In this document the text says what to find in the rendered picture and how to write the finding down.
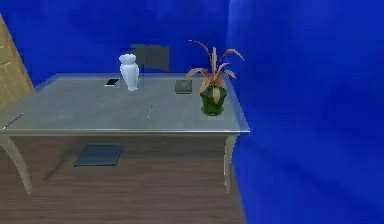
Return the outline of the brown plant in green pot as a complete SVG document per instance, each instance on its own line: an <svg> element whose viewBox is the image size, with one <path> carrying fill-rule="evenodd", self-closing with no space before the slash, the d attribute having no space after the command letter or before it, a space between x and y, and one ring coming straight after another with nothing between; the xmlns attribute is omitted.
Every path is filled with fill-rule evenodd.
<svg viewBox="0 0 384 224"><path fill-rule="evenodd" d="M218 57L216 47L209 49L204 43L197 40L192 40L192 43L198 44L205 50L210 68L192 68L186 73L185 77L190 78L198 73L203 75L199 89L202 100L201 111L208 116L218 116L224 111L223 104L227 97L227 88L224 85L223 76L236 77L232 70L226 69L229 62L224 62L223 59L228 54L235 54L241 60L244 60L244 57L235 48L226 49L221 57Z"/></svg>

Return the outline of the dark grey chair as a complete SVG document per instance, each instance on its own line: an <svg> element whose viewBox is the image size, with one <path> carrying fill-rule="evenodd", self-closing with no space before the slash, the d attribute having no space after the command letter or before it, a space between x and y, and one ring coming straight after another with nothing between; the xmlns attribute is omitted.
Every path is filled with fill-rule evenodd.
<svg viewBox="0 0 384 224"><path fill-rule="evenodd" d="M170 70L170 48L165 45L132 44L131 52L136 56L140 70L145 68L168 72ZM87 145L74 163L79 166L116 166L124 146Z"/></svg>

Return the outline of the white vase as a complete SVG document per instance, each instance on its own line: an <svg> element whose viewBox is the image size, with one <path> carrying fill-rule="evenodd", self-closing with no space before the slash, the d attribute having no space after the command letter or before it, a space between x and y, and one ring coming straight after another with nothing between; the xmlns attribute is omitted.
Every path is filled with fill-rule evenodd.
<svg viewBox="0 0 384 224"><path fill-rule="evenodd" d="M124 54L119 57L120 73L127 85L129 91L138 89L139 67L136 64L136 56L134 54Z"/></svg>

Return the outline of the grey glass-top table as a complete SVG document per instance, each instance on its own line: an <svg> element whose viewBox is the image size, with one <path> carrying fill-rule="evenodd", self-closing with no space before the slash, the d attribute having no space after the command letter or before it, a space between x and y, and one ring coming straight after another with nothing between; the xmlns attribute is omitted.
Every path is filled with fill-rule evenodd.
<svg viewBox="0 0 384 224"><path fill-rule="evenodd" d="M192 92L177 94L182 73L142 73L138 89L129 92L123 81L105 84L117 73L57 73L35 90L0 110L0 147L12 159L25 191L33 191L29 170L14 136L223 136L224 183L230 188L234 144L250 128L230 80L224 111L207 116L201 111L201 79L193 77ZM153 105L150 119L148 110ZM24 115L2 130L19 114Z"/></svg>

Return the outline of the thin grey pencil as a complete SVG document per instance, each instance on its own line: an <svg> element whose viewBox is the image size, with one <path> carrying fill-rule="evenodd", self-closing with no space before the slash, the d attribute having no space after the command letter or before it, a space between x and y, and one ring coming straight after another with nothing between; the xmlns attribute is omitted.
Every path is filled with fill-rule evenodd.
<svg viewBox="0 0 384 224"><path fill-rule="evenodd" d="M8 122L5 126L3 126L2 130L8 128L11 124L13 124L15 121L17 121L19 118L21 118L24 115L24 113L19 114L17 117L15 117L13 120Z"/></svg>

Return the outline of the tan wooden door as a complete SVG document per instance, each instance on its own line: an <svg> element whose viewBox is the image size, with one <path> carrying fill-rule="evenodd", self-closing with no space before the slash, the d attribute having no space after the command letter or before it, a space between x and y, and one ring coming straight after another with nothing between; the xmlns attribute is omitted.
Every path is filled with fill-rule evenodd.
<svg viewBox="0 0 384 224"><path fill-rule="evenodd" d="M0 110L33 90L34 85L0 14Z"/></svg>

